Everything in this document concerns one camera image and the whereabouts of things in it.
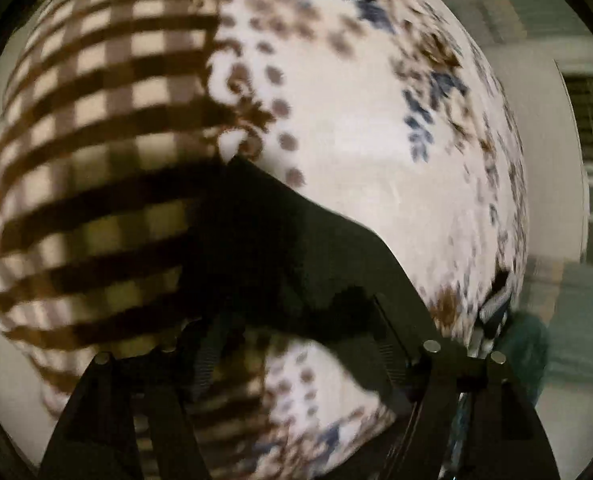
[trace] silver screw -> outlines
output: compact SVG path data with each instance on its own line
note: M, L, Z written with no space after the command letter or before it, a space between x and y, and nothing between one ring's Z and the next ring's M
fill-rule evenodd
M106 365L110 362L110 354L108 354L107 352L101 352L100 354L97 354L97 356L94 358L94 362L97 365Z
M441 350L440 343L434 339L428 339L425 343L423 343L423 347L431 354L435 354Z
M506 361L505 355L497 351L494 351L490 354L490 359L492 359L497 365L502 365Z

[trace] brown plaid pattern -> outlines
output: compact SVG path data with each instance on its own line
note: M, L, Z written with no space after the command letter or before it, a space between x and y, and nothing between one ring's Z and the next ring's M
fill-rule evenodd
M188 316L184 241L220 169L217 0L48 0L4 95L0 327L57 413L99 350Z

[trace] screw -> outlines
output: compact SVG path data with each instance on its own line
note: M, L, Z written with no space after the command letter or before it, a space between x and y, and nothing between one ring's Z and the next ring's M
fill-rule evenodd
M106 365L110 362L110 354L108 354L107 352L101 352L100 354L97 354L97 356L94 358L94 362L97 365Z
M505 355L497 351L494 351L490 354L490 359L492 359L497 365L502 365L506 361Z
M440 343L434 339L428 339L425 343L423 343L423 347L431 354L435 354L441 350Z

